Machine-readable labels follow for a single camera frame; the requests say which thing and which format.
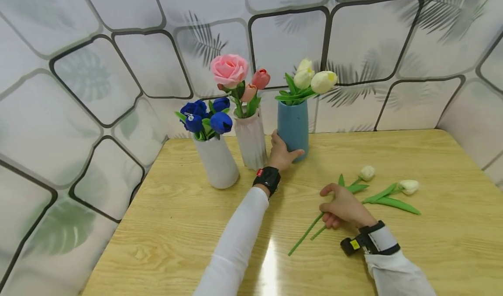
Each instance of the pink rose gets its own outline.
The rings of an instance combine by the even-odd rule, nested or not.
[[[211,61],[210,68],[215,75],[215,81],[228,89],[235,89],[248,74],[248,62],[233,54],[215,57]]]
[[[241,102],[248,103],[251,101],[255,94],[257,94],[257,87],[253,84],[246,84],[245,87],[245,93],[243,93],[243,96],[240,98]]]
[[[251,78],[251,83],[257,87],[258,90],[263,90],[266,85],[271,81],[271,76],[267,73],[265,69],[261,69],[253,75]]]

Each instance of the artificial flower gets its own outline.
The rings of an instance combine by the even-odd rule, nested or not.
[[[213,102],[213,110],[215,110],[216,113],[218,113],[219,111],[223,111],[223,110],[225,110],[225,108],[229,108],[230,106],[231,106],[231,101],[229,101],[229,99],[227,97],[217,98]]]
[[[188,114],[198,115],[201,116],[201,118],[206,118],[208,116],[208,113],[206,112],[206,103],[202,100],[185,104],[185,106],[183,106],[180,110],[180,113],[185,116],[188,116]]]
[[[313,62],[309,58],[304,58],[300,62],[299,66],[297,67],[297,71],[295,72],[295,74],[297,74],[300,71],[305,70],[307,68],[310,68],[312,70],[313,69]]]
[[[419,182],[417,180],[406,179],[400,181],[398,186],[404,194],[410,196],[419,189]]]
[[[315,93],[327,93],[337,83],[337,74],[332,71],[320,71],[311,80],[311,88]]]
[[[255,85],[253,84],[246,84],[245,92],[243,93],[240,100],[241,102],[248,103],[254,98],[255,94],[257,94],[257,87],[255,87]]]
[[[362,168],[358,177],[360,177],[364,181],[370,181],[372,178],[374,178],[375,173],[375,168],[367,165]]]
[[[248,61],[239,55],[219,55],[210,64],[214,79],[228,89],[235,89],[248,74]]]
[[[210,126],[218,134],[225,134],[232,129],[232,119],[226,113],[218,112],[210,118]]]
[[[185,129],[192,133],[198,133],[203,129],[203,119],[199,115],[189,114],[185,119]]]
[[[263,90],[269,84],[269,81],[271,81],[271,76],[265,69],[255,72],[251,78],[251,83],[257,87],[257,90]]]
[[[314,77],[314,71],[311,68],[306,68],[301,71],[297,71],[293,78],[293,83],[299,89],[306,89],[311,84],[311,79]]]

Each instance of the blue rose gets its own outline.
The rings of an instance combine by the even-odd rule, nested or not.
[[[226,113],[218,112],[210,118],[210,126],[218,134],[225,134],[232,129],[232,119]]]
[[[223,110],[225,110],[225,108],[229,108],[229,107],[231,107],[231,101],[229,101],[228,97],[217,98],[213,102],[213,109],[216,112],[223,111]]]
[[[202,118],[206,118],[206,116],[208,115],[208,113],[206,113],[206,103],[202,100],[197,100],[194,103],[185,104],[185,106],[180,110],[180,113],[185,116],[187,116],[187,114],[198,115]]]
[[[185,129],[192,133],[199,132],[203,129],[203,119],[198,115],[188,115],[185,119]]]

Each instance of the right hand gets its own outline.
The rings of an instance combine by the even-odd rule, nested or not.
[[[327,228],[337,228],[341,220],[357,228],[377,224],[377,220],[349,190],[331,183],[320,191],[320,195],[327,196],[330,192],[334,193],[334,199],[320,205],[320,211],[325,212],[323,221]]]

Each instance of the wooden table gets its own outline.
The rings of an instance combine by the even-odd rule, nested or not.
[[[228,190],[206,183],[191,140],[169,140],[93,271],[84,296],[191,295],[227,221],[255,176],[226,138],[241,177]],[[308,157],[284,173],[265,213],[239,295],[374,295],[361,254],[339,247],[349,230],[325,230],[287,253],[328,199],[318,191],[340,173],[353,181],[372,165],[376,177],[359,199],[402,179],[397,194],[423,215],[366,204],[420,266],[438,295],[502,295],[503,197],[441,130],[311,134]],[[314,232],[322,226],[319,222]]]

